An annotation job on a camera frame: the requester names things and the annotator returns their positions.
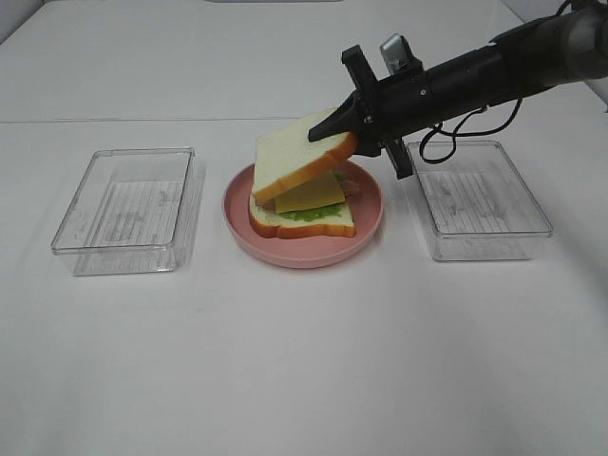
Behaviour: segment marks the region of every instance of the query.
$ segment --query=white table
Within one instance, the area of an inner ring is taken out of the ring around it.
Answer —
[[[355,44],[384,77],[394,32],[433,67],[519,23],[499,0],[50,2],[0,47],[0,122],[301,117],[353,90],[340,54]],[[605,109],[584,84],[528,109],[558,101]]]
[[[2,453],[602,454],[606,121],[555,117],[496,138],[554,224],[541,257],[432,261],[389,160],[359,158],[384,223],[312,271],[248,256],[220,211],[285,121],[0,126]],[[207,161],[190,266],[71,277],[49,243],[91,153],[187,144]]]

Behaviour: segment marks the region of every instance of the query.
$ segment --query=transparent box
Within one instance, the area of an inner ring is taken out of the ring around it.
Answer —
[[[430,142],[425,157],[440,158],[451,142]],[[530,259],[552,236],[551,223],[498,142],[458,142],[440,164],[420,158],[420,143],[407,144],[414,166],[408,198],[437,261]]]
[[[95,152],[51,243],[75,276],[174,271],[190,256],[203,170],[193,148]]]

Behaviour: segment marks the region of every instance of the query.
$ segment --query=wire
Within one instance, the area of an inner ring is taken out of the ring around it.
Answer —
[[[555,13],[556,17],[557,16],[561,16],[563,14],[563,12],[565,11],[566,8],[568,8],[568,5],[572,4],[572,0],[565,0],[565,2],[563,2],[560,7],[558,8],[558,11]]]
[[[491,130],[458,133],[458,131],[462,128],[462,126],[465,124],[466,121],[468,121],[468,119],[470,117],[486,112],[487,106],[484,106],[475,111],[469,112],[461,121],[458,122],[458,124],[456,125],[454,130],[451,132],[445,131],[442,129],[443,123],[441,123],[441,122],[437,123],[420,141],[420,148],[418,150],[418,152],[420,154],[420,158],[423,160],[423,162],[430,163],[430,164],[443,163],[446,160],[449,160],[456,153],[456,138],[471,138],[471,137],[475,137],[475,136],[487,136],[487,135],[493,135],[494,133],[498,133],[499,131],[503,131],[505,128],[507,128],[508,126],[511,125],[511,123],[515,119],[515,116],[517,116],[517,113],[519,112],[520,107],[522,106],[522,101],[523,101],[523,99],[518,98],[517,102],[515,103],[515,106],[513,107],[513,111],[511,112],[511,115],[508,117],[508,119],[502,125],[500,125],[496,128],[492,128]],[[449,153],[447,155],[443,156],[441,159],[428,159],[425,157],[425,148],[427,147],[427,143],[436,134],[449,136],[452,139],[452,150],[450,150]]]

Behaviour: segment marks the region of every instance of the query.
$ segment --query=cheese slice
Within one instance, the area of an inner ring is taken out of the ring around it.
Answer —
[[[344,201],[340,182],[330,170],[275,197],[275,211],[305,211]]]

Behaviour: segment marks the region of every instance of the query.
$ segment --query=plate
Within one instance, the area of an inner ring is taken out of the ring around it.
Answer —
[[[337,263],[363,249],[378,229],[384,200],[378,182],[361,166],[345,161],[334,169],[361,186],[361,194],[349,197],[354,219],[354,237],[314,236],[300,239],[266,238],[249,222],[249,196],[254,184],[254,166],[238,173],[228,185],[222,208],[237,244],[254,257],[286,268],[319,268]]]

